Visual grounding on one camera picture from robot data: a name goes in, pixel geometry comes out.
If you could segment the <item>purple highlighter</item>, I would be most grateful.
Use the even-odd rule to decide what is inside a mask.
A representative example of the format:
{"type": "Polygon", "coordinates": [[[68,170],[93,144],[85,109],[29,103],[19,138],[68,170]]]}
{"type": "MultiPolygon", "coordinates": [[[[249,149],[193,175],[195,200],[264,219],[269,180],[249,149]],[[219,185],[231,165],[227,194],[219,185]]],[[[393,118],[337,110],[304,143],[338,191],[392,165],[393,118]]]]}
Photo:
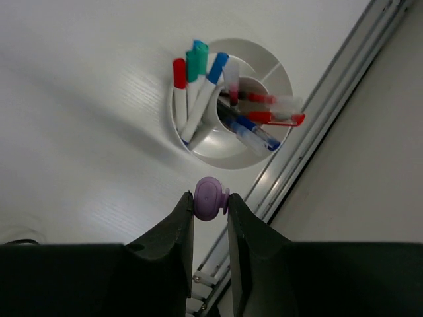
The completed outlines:
{"type": "Polygon", "coordinates": [[[211,221],[222,210],[228,210],[230,189],[218,179],[206,176],[198,181],[194,192],[194,215],[201,221],[211,221]]]}

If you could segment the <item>red capped white marker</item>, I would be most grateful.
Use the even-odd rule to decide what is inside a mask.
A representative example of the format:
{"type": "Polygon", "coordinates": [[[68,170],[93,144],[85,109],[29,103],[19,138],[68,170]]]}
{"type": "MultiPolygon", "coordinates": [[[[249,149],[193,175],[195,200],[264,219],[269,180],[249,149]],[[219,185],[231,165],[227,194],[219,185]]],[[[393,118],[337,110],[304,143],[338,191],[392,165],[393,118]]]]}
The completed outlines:
{"type": "Polygon", "coordinates": [[[182,58],[173,61],[173,86],[175,105],[175,124],[180,133],[187,121],[187,101],[186,101],[186,62],[182,58]]]}

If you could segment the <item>blue ballpoint pen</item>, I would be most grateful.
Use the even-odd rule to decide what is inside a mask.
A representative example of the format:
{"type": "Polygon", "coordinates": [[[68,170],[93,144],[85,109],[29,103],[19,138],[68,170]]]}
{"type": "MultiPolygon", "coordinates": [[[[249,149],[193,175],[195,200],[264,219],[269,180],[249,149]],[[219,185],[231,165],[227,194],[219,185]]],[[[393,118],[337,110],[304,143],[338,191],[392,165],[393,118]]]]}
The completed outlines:
{"type": "Polygon", "coordinates": [[[280,141],[220,100],[217,101],[217,113],[226,128],[231,130],[236,138],[255,154],[263,155],[280,147],[280,141]]]}

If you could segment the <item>white round divided organizer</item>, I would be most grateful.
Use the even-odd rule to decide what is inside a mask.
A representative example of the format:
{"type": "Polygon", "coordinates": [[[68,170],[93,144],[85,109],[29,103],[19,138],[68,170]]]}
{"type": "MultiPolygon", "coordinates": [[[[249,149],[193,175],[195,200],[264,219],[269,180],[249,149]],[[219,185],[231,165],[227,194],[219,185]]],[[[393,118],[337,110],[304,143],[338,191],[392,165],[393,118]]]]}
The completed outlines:
{"type": "MultiPolygon", "coordinates": [[[[291,83],[282,64],[266,48],[244,39],[227,38],[209,43],[208,67],[211,67],[218,52],[225,52],[240,65],[240,89],[257,94],[269,93],[275,96],[292,96],[291,83]]],[[[267,158],[275,151],[258,153],[246,146],[235,133],[227,128],[225,118],[217,111],[217,102],[229,107],[229,100],[220,96],[218,90],[223,88],[223,79],[216,86],[202,121],[199,131],[191,143],[185,145],[180,139],[174,124],[175,105],[173,89],[169,91],[169,123],[173,127],[175,141],[181,150],[182,164],[188,166],[203,164],[211,168],[239,170],[249,168],[267,158]]]]}

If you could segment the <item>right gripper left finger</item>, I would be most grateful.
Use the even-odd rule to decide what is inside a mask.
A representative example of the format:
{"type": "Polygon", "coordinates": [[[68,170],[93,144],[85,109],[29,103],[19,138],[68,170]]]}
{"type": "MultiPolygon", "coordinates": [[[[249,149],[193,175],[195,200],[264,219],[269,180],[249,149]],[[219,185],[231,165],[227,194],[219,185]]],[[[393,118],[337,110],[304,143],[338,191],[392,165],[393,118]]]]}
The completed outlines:
{"type": "Polygon", "coordinates": [[[129,244],[6,244],[2,316],[184,316],[192,291],[194,200],[185,192],[129,244]]]}

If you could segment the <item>red gel pen clear cap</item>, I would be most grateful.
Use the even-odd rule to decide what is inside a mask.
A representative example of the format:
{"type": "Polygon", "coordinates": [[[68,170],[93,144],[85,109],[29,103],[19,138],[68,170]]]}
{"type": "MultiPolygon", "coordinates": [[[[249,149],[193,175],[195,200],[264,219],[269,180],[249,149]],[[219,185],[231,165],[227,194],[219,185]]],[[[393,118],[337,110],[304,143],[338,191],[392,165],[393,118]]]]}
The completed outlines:
{"type": "Polygon", "coordinates": [[[269,110],[283,110],[293,113],[300,113],[303,109],[303,100],[296,96],[274,96],[271,94],[257,94],[253,92],[239,93],[239,100],[246,100],[262,104],[269,110]]]}

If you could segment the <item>red ballpoint pen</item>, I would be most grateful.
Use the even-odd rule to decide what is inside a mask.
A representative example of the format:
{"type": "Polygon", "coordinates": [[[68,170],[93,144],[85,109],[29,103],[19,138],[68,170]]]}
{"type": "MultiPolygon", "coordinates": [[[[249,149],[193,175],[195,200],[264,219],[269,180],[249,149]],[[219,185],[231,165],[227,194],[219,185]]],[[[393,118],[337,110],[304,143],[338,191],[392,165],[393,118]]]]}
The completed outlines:
{"type": "Polygon", "coordinates": [[[288,127],[300,126],[304,119],[305,114],[282,114],[282,113],[271,113],[271,112],[249,112],[246,117],[255,123],[261,125],[280,125],[288,127]]]}

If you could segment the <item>blue capped white marker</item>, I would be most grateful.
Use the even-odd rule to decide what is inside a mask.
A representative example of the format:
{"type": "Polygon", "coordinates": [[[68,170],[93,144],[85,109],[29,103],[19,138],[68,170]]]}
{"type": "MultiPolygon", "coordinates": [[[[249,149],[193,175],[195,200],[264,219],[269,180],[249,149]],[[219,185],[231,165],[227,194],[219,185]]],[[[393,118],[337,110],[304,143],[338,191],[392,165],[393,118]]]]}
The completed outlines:
{"type": "Polygon", "coordinates": [[[206,75],[204,83],[202,84],[194,107],[188,115],[188,121],[182,130],[180,137],[182,141],[187,145],[191,142],[194,134],[193,131],[197,126],[198,122],[202,119],[202,116],[207,108],[208,102],[215,90],[217,82],[223,72],[229,56],[225,52],[219,52],[213,62],[213,65],[206,75]]]}

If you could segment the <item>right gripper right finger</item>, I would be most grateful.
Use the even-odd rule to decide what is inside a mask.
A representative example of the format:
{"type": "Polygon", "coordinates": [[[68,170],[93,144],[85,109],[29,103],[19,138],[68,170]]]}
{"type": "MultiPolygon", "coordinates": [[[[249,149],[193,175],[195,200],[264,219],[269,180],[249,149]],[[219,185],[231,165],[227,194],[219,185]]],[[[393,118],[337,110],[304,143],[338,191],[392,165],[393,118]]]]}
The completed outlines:
{"type": "Polygon", "coordinates": [[[421,316],[422,245],[293,242],[229,196],[236,316],[421,316]]]}

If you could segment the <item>teal capped white marker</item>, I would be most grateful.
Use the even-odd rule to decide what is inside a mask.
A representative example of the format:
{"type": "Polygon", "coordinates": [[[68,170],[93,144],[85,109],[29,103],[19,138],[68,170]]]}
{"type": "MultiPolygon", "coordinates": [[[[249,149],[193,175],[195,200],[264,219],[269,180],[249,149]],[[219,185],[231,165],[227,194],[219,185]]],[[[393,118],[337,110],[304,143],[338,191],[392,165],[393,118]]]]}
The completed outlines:
{"type": "Polygon", "coordinates": [[[199,89],[206,77],[207,64],[208,55],[193,49],[186,52],[186,96],[188,115],[190,115],[194,107],[199,89]]]}

